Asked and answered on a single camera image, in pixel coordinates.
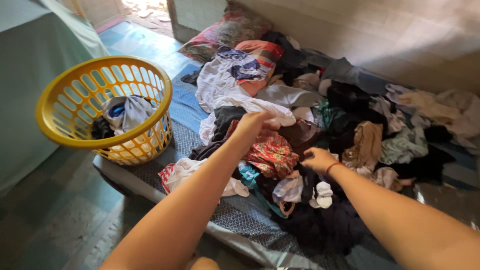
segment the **red string bracelet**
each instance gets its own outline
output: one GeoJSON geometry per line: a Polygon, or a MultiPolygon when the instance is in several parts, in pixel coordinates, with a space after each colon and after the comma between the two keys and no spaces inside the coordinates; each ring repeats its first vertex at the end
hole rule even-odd
{"type": "Polygon", "coordinates": [[[335,163],[333,163],[332,165],[328,166],[328,168],[327,168],[327,170],[326,170],[326,172],[325,172],[325,175],[328,175],[328,173],[330,172],[330,169],[331,169],[333,166],[337,165],[337,164],[343,165],[342,162],[335,162],[335,163]]]}

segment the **yellow laundry basket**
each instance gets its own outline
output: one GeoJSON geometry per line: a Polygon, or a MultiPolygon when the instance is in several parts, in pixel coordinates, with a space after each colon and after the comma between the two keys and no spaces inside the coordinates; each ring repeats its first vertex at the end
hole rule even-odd
{"type": "Polygon", "coordinates": [[[107,56],[78,64],[53,80],[38,101],[36,120],[59,145],[93,150],[121,165],[137,165],[156,158],[172,140],[171,100],[172,83],[157,64],[134,56],[107,56]],[[155,113],[121,135],[93,139],[92,124],[102,115],[101,104],[133,94],[151,100],[155,113]]]}

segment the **blue patterned mattress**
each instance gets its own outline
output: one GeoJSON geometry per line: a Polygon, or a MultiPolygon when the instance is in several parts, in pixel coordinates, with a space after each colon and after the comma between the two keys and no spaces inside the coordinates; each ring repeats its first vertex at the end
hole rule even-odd
{"type": "MultiPolygon", "coordinates": [[[[208,114],[199,107],[194,96],[197,88],[180,80],[182,76],[198,69],[197,66],[188,65],[172,80],[174,92],[169,113],[174,139],[165,152],[156,160],[139,166],[120,167],[97,157],[94,165],[99,171],[114,182],[131,189],[137,185],[139,188],[135,190],[135,193],[141,193],[152,200],[160,200],[165,196],[165,190],[157,173],[169,163],[175,163],[180,158],[188,157],[191,150],[201,144],[198,135],[200,120],[205,119],[208,114]],[[144,183],[157,191],[149,190],[144,183]]],[[[384,86],[386,83],[383,79],[373,78],[375,83],[379,81],[379,85],[384,86]]],[[[465,155],[464,153],[454,150],[449,152],[455,152],[457,159],[460,157],[464,161],[463,163],[471,164],[468,156],[462,156],[465,155]]],[[[206,231],[221,242],[270,267],[400,269],[374,238],[366,238],[347,256],[319,254],[315,257],[308,257],[302,252],[295,237],[282,231],[276,223],[270,220],[270,215],[255,196],[223,197],[206,231]]]]}

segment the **pillow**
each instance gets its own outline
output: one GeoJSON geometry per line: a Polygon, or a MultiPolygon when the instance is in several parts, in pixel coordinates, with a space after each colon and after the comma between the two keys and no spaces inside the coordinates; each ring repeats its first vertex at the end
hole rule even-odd
{"type": "Polygon", "coordinates": [[[243,5],[227,1],[222,19],[206,28],[178,52],[192,59],[204,62],[211,58],[220,46],[235,48],[245,40],[257,40],[272,24],[243,5]]]}

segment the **red floral clothing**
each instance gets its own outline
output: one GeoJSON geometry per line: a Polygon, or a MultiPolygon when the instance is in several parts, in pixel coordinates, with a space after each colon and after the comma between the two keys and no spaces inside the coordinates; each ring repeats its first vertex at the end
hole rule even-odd
{"type": "MultiPolygon", "coordinates": [[[[233,120],[227,137],[237,128],[238,120],[233,120]]],[[[300,157],[292,151],[288,141],[280,136],[272,136],[266,142],[252,145],[243,160],[257,167],[265,177],[284,179],[293,172],[300,157]]]]}

